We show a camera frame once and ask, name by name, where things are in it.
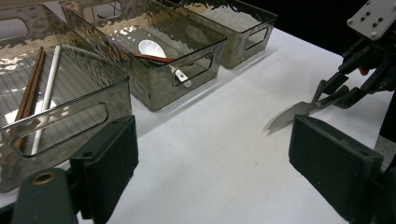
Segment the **knife blade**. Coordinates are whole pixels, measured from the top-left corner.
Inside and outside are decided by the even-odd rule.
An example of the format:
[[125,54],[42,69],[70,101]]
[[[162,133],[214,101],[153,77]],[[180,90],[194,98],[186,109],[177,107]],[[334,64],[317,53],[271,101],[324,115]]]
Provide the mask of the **knife blade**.
[[290,109],[286,110],[285,112],[277,116],[276,119],[274,119],[274,121],[268,127],[268,130],[273,130],[274,128],[278,128],[282,125],[286,125],[290,123],[291,121],[293,121],[294,116],[296,114],[309,115],[314,110],[331,105],[335,101],[343,97],[345,94],[347,94],[348,92],[349,92],[349,88],[347,86],[342,86],[334,94],[329,95],[328,97],[323,98],[321,100],[314,101],[311,103],[301,101],[300,103],[297,103],[296,105],[292,106]]

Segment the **white ceramic spoon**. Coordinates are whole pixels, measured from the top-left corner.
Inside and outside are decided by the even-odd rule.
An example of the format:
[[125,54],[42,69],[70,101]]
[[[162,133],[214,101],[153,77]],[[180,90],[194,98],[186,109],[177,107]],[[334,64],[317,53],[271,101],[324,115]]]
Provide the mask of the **white ceramic spoon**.
[[[139,51],[142,54],[147,54],[147,55],[152,55],[152,56],[156,56],[156,57],[161,57],[161,58],[166,58],[165,52],[163,52],[163,49],[161,48],[161,46],[159,44],[157,44],[156,42],[152,41],[152,40],[142,40],[139,43]],[[186,75],[184,75],[183,72],[181,72],[180,70],[176,70],[175,75],[177,76],[178,80],[180,80],[180,82],[184,82],[187,79],[189,79]],[[191,86],[191,81],[186,81],[184,83],[184,86],[186,88]]]

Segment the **white chopstick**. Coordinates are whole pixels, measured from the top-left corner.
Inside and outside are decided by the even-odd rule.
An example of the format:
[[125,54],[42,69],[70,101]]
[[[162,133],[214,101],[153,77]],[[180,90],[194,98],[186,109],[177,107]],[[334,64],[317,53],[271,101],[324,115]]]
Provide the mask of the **white chopstick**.
[[[53,80],[55,79],[55,74],[56,74],[56,71],[58,70],[60,51],[61,51],[61,47],[56,46],[55,51],[53,53],[52,64],[51,64],[50,70],[49,70],[49,80],[47,82],[46,93],[44,94],[43,105],[41,106],[40,112],[47,110],[49,107],[49,104],[50,104],[50,95],[52,92]],[[43,131],[42,129],[39,129],[35,133],[35,141],[33,142],[32,155],[35,155],[37,153],[38,144],[40,143],[42,131]]]

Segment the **screw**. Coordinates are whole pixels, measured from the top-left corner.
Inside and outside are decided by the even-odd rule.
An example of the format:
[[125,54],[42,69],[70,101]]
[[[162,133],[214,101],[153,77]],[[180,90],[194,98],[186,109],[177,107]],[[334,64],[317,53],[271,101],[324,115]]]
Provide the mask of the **screw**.
[[375,38],[376,37],[376,32],[371,32],[370,36],[371,36],[371,38]]

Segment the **clear plastic bin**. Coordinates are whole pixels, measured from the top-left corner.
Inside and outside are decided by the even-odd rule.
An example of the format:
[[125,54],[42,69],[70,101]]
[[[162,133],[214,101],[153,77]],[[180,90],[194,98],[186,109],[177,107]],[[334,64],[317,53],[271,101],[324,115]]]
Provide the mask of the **clear plastic bin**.
[[[42,5],[0,9],[0,29],[20,25],[21,34],[0,40],[0,192],[15,189],[39,170],[66,161],[113,119],[132,114],[129,76],[93,52],[92,46]],[[39,79],[37,108],[45,95],[54,46],[61,45],[50,104],[44,112],[15,121],[26,84],[47,52]],[[35,132],[42,130],[37,152]]]
[[[62,1],[61,6],[67,23],[130,73],[131,93],[150,110],[171,104],[218,74],[226,37],[156,1],[81,0]],[[105,6],[114,6],[116,13],[99,14]],[[142,40],[155,41],[174,60],[157,64],[136,57]]]
[[238,0],[158,2],[227,36],[221,65],[234,68],[267,46],[277,15]]

